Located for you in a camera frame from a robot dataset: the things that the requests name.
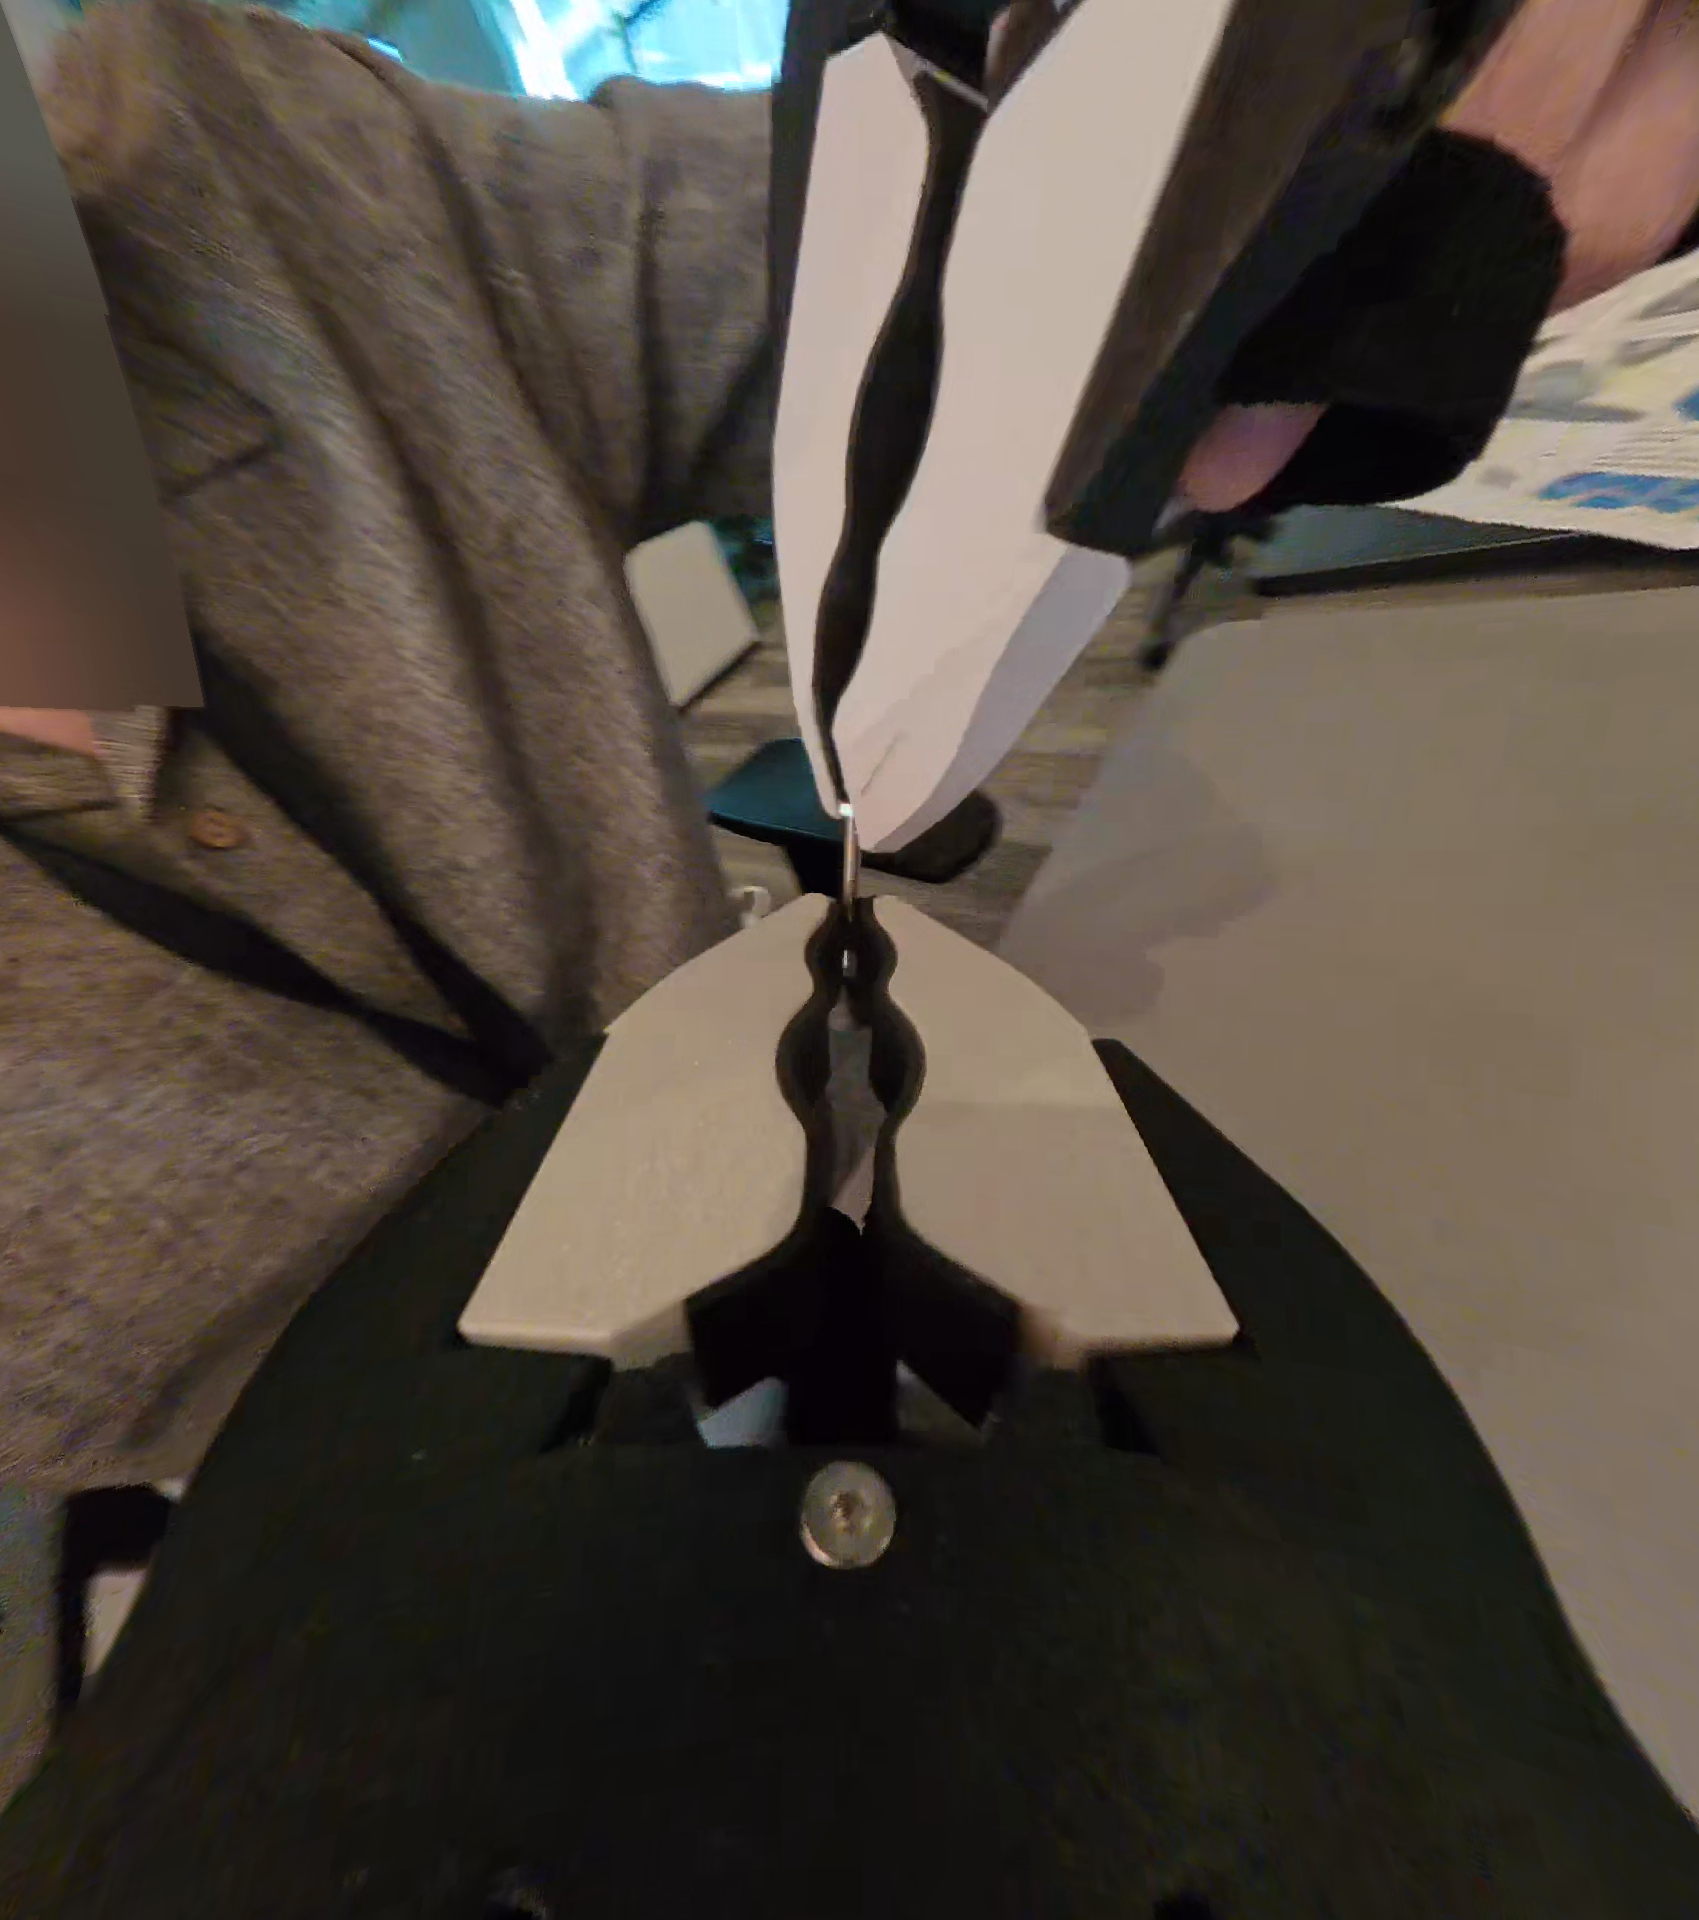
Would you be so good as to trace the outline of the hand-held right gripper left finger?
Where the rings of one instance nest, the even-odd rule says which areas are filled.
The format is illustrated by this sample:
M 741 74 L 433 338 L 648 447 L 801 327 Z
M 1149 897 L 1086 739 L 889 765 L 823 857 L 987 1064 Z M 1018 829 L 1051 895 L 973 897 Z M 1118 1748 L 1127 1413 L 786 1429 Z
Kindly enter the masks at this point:
M 777 1041 L 810 1002 L 823 895 L 696 953 L 603 1037 L 459 1336 L 509 1351 L 689 1351 L 689 1298 L 804 1202 Z

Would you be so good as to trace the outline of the printed leaflet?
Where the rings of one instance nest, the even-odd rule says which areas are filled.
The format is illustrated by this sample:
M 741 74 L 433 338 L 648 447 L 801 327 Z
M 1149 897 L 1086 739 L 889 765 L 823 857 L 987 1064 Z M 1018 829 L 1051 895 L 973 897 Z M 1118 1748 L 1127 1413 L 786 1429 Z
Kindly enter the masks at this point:
M 1406 508 L 1699 554 L 1699 249 L 1556 313 L 1483 457 Z

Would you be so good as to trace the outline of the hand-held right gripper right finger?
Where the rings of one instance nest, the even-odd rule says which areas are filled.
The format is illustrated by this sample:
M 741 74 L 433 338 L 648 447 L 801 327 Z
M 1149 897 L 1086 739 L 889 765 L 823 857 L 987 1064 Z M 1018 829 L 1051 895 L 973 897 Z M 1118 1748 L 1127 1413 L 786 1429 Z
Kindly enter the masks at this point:
M 1240 1323 L 1086 1027 L 903 897 L 872 919 L 920 1049 L 892 1131 L 903 1227 L 1006 1292 L 1032 1349 L 1230 1349 Z

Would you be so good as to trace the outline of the light grey panel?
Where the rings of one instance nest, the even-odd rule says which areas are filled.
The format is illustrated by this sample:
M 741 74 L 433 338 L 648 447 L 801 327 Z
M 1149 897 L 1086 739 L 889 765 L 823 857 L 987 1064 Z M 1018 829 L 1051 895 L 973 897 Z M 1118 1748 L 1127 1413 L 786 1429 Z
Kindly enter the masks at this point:
M 710 525 L 677 525 L 658 541 L 638 541 L 622 558 L 622 587 L 675 710 L 696 707 L 761 638 Z

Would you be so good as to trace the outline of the black tripod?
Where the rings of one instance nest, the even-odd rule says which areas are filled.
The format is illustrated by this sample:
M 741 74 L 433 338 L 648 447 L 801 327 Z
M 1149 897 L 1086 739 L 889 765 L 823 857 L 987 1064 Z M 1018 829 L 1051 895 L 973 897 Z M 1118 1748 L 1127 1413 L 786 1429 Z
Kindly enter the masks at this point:
M 1136 645 L 1136 669 L 1157 671 L 1177 645 L 1181 645 L 1181 611 L 1187 596 L 1197 589 L 1204 572 L 1230 572 L 1236 569 L 1236 544 L 1263 544 L 1273 531 L 1273 512 L 1263 508 L 1224 508 L 1224 512 L 1191 512 L 1187 519 L 1187 541 L 1177 558 L 1177 572 L 1150 589 L 1149 600 L 1149 637 Z

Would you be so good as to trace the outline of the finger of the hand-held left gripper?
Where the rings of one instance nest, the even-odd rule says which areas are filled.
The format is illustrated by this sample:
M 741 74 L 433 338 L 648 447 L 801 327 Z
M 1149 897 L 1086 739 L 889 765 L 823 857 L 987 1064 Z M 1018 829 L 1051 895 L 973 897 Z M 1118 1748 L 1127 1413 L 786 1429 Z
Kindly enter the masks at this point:
M 862 851 L 983 787 L 1129 587 L 1127 558 L 1048 531 L 1048 486 L 1224 24 L 1224 0 L 1070 8 L 983 118 L 927 447 L 846 688 Z
M 927 118 L 912 60 L 889 33 L 865 33 L 823 60 L 770 425 L 770 554 L 786 686 L 823 806 L 851 801 L 815 694 L 815 669 L 825 663 L 823 589 L 851 519 L 852 408 L 912 263 L 920 183 Z

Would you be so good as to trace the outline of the person's left hand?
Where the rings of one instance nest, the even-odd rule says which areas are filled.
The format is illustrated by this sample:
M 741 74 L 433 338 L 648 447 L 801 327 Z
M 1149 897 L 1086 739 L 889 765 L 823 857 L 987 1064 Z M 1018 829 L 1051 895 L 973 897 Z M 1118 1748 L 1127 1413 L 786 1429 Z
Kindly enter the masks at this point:
M 1562 311 L 1699 249 L 1699 0 L 1515 8 L 1361 220 L 1240 340 L 1177 508 L 1450 486 Z

